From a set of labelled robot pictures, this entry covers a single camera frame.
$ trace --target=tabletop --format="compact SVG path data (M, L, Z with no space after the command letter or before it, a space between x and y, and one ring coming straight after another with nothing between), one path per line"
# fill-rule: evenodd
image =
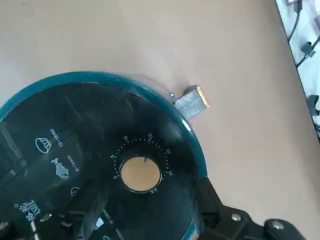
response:
M190 122L223 203L318 239L320 147L276 1L0 0L0 104L82 70L200 85Z

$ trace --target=cake icon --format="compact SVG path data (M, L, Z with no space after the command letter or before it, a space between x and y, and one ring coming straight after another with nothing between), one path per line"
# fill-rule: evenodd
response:
M47 138L39 137L35 139L36 148L43 154L47 154L50 151L51 143Z

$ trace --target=cooking icon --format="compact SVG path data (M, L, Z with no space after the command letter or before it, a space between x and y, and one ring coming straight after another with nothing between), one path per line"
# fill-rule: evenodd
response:
M69 170L65 168L61 162L58 162L58 158L52 160L51 163L55 164L55 174L59 178L61 178L62 180L69 179Z
M47 154L50 151L51 143L47 138L39 137L35 139L36 148L43 154Z

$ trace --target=teal rim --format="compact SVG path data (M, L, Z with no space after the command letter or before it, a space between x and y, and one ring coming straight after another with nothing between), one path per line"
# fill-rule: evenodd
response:
M168 113L178 128L181 129L182 135L188 140L198 166L199 178L206 178L208 176L206 161L200 143L194 131L184 117L180 114L180 112L169 101L167 101L163 96L153 89L128 77L114 73L92 71L67 72L36 81L35 83L16 93L0 108L0 120L2 120L10 111L12 111L16 106L30 96L53 86L70 83L112 84L141 95L151 103L160 107L163 111Z

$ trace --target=fish icon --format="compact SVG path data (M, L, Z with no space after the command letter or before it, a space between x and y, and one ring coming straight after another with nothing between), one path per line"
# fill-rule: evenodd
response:
M69 179L69 170L65 168L61 162L58 162L58 158L52 160L51 163L55 164L55 174L59 178L61 178L62 180Z

